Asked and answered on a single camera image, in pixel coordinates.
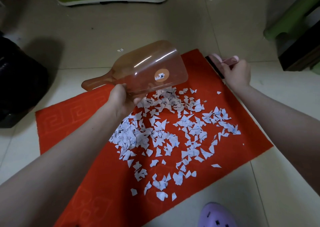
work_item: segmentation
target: person's left hand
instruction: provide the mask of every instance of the person's left hand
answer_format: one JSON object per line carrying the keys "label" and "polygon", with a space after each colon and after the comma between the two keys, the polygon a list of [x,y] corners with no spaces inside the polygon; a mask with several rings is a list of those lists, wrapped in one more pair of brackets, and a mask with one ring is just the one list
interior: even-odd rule
{"label": "person's left hand", "polygon": [[116,116],[121,119],[128,116],[145,95],[132,97],[126,92],[126,84],[117,84],[111,91],[109,104],[114,106]]}

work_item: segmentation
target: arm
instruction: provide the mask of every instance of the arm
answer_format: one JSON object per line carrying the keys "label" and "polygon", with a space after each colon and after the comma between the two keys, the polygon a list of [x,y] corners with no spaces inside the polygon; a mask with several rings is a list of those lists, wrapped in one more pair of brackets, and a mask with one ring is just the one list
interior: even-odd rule
{"label": "arm", "polygon": [[320,194],[320,121],[262,94],[250,86],[250,66],[242,60],[219,70],[274,145]]}
{"label": "arm", "polygon": [[139,98],[116,85],[87,122],[0,186],[1,226],[53,226],[100,150]]}

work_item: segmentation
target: red rug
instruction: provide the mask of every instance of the red rug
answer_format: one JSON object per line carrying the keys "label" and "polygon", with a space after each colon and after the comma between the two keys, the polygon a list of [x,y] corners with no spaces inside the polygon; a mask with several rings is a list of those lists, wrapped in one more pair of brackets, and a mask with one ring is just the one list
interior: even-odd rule
{"label": "red rug", "polygon": [[[55,226],[142,226],[272,147],[198,50],[183,54],[182,59],[189,79],[186,83],[178,85],[177,90],[197,89],[197,93],[192,96],[195,99],[207,100],[204,103],[205,111],[195,113],[195,116],[201,118],[201,113],[210,112],[215,106],[225,108],[232,118],[228,122],[238,124],[241,135],[231,134],[229,137],[221,137],[221,141],[215,146],[213,156],[202,163],[192,160],[186,166],[187,171],[196,171],[197,176],[183,179],[181,186],[175,185],[174,181],[170,180],[164,190],[169,197],[162,202],[156,197],[158,189],[152,187],[145,196],[144,187],[148,181],[152,183],[152,176],[155,173],[158,175],[157,180],[162,179],[168,172],[171,177],[174,172],[178,173],[175,163],[181,161],[181,150],[186,150],[184,143],[187,141],[184,132],[178,131],[178,128],[172,125],[178,121],[177,114],[164,109],[160,114],[161,119],[167,118],[170,121],[166,125],[166,131],[178,136],[179,148],[174,148],[171,156],[157,157],[160,162],[152,168],[149,165],[151,160],[155,159],[155,153],[151,157],[146,157],[141,155],[143,148],[134,148],[137,156],[131,157],[135,159],[132,165],[138,160],[148,173],[145,179],[137,182],[134,168],[128,168],[126,161],[119,160],[114,144],[107,143]],[[103,86],[36,112],[41,154],[88,120],[106,103],[111,89],[112,86]],[[144,124],[147,128],[150,127],[148,119],[144,119]],[[214,135],[221,132],[222,128],[212,124],[202,128],[208,132],[208,138],[202,142],[201,147],[208,152]],[[151,140],[149,144],[149,148],[154,150]],[[161,164],[162,159],[167,162],[166,165]],[[219,164],[222,168],[213,168],[211,164]],[[131,188],[136,189],[138,195],[132,196]],[[177,198],[171,201],[173,192]]]}

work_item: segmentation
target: person's right hand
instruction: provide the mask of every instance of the person's right hand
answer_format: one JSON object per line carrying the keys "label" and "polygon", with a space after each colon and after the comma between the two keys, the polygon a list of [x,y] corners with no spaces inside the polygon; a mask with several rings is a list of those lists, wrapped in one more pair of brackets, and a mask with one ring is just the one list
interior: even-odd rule
{"label": "person's right hand", "polygon": [[245,60],[240,60],[232,69],[227,64],[222,63],[222,67],[219,70],[225,77],[226,83],[234,92],[250,85],[251,69]]}

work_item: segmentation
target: sticker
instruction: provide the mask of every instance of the sticker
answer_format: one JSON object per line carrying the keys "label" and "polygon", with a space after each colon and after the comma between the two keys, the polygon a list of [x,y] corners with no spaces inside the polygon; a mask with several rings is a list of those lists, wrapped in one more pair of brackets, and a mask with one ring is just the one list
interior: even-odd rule
{"label": "sticker", "polygon": [[156,82],[162,82],[168,79],[169,77],[169,70],[162,68],[159,69],[155,74],[154,74],[154,79]]}

